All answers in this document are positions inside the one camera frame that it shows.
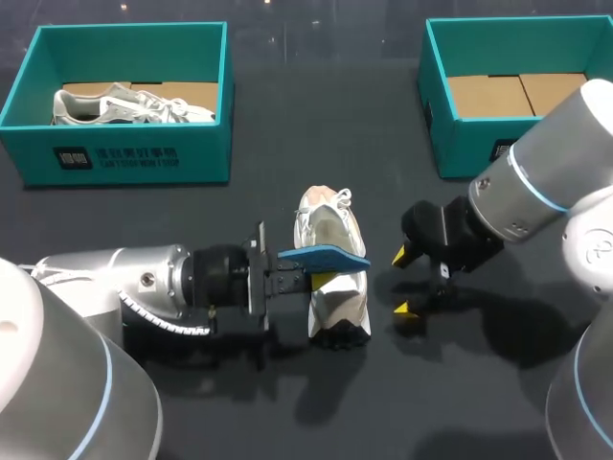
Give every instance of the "shoe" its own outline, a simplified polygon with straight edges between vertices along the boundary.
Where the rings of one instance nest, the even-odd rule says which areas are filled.
[[[352,192],[313,186],[303,195],[294,223],[296,249],[332,244],[358,257],[366,255],[357,220],[350,209]],[[311,294],[308,336],[326,348],[350,348],[371,336],[366,306],[366,271],[338,274]]]
[[[99,96],[77,96],[60,89],[54,96],[56,125],[113,123],[210,123],[215,113],[182,99],[164,99],[113,83]]]

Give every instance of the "blue gripper pad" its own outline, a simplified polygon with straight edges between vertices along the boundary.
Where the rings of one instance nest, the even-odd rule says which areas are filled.
[[[297,262],[305,273],[357,273],[368,270],[370,261],[331,244],[318,244],[280,252],[278,259]]]

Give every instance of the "black table surface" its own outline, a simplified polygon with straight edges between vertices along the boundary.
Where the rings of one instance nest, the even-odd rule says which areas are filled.
[[[66,2],[0,0],[14,20],[0,13],[0,102],[37,24],[229,19],[232,179],[223,187],[25,191],[0,148],[3,258],[34,263],[100,248],[241,242],[259,219],[269,244],[288,248],[300,196],[325,184],[352,190],[372,261],[373,338],[364,349],[306,349],[268,359],[261,372],[240,351],[218,369],[148,363],[164,407],[160,459],[554,458],[547,389],[597,311],[564,266],[563,222],[463,277],[462,305],[431,317],[422,338],[399,335],[392,310],[427,269],[395,270],[391,260],[411,204],[443,204],[466,190],[438,178],[421,117],[415,78],[424,17],[605,12],[610,2],[362,0],[358,9],[324,0],[186,0],[176,8],[156,1],[153,11],[139,0],[127,12],[94,0],[68,1],[76,5],[66,12]],[[304,342],[306,310],[287,300],[275,312]]]

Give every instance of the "screw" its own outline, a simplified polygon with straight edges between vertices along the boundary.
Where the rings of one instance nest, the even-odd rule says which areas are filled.
[[[489,187],[489,177],[481,179],[479,182],[477,182],[477,187],[479,187],[480,190],[485,190],[487,187]]]
[[[149,288],[151,286],[153,286],[153,283],[155,283],[155,277],[153,276],[152,273],[143,273],[143,276],[141,276],[141,284],[146,287]]]

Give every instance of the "teal shoe box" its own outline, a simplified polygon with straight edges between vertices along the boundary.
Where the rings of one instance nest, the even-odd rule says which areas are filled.
[[[52,126],[64,83],[217,83],[213,123]],[[0,113],[26,186],[223,183],[234,80],[226,23],[39,27]]]
[[[481,173],[579,87],[579,77],[613,81],[609,16],[427,20],[418,87],[439,175]],[[468,93],[458,94],[453,83]],[[494,101],[488,91],[495,86],[500,97]],[[561,91],[559,101],[541,101],[555,90]],[[459,106],[464,109],[471,98],[496,115],[462,116]],[[542,104],[549,107],[539,110]],[[511,115],[504,116],[505,110]]]

